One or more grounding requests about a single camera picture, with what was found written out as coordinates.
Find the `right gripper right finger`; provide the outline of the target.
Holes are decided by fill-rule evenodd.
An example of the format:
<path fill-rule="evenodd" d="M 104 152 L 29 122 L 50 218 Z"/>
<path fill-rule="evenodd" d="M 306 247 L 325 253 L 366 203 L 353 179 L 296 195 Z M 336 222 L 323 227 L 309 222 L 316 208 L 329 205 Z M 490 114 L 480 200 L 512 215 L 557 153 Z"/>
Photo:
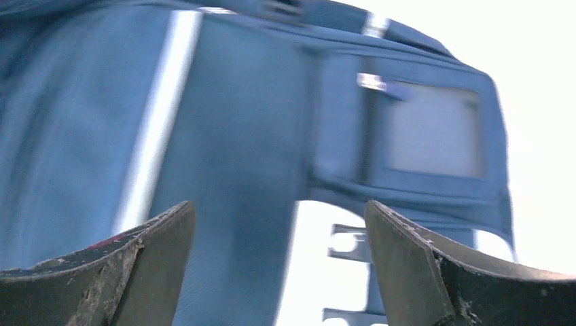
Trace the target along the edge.
<path fill-rule="evenodd" d="M 499 259 L 377 202 L 367 238 L 389 325 L 574 325 L 575 278 Z"/>

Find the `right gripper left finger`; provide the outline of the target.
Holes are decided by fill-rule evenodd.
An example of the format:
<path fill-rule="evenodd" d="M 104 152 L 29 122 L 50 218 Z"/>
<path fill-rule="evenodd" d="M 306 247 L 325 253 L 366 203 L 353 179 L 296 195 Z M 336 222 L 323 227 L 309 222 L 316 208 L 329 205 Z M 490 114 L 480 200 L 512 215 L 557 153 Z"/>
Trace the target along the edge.
<path fill-rule="evenodd" d="M 195 222 L 185 201 L 80 251 L 2 271 L 1 324 L 171 325 Z"/>

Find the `navy blue backpack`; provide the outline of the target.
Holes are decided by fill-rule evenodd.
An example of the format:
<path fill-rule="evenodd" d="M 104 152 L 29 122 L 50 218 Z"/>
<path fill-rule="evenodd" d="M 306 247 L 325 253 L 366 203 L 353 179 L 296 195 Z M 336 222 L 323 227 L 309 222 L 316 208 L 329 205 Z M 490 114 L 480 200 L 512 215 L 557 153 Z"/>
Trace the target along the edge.
<path fill-rule="evenodd" d="M 492 79 L 333 1 L 1 2 L 1 272 L 188 201 L 171 325 L 273 325 L 302 200 L 512 247 Z"/>

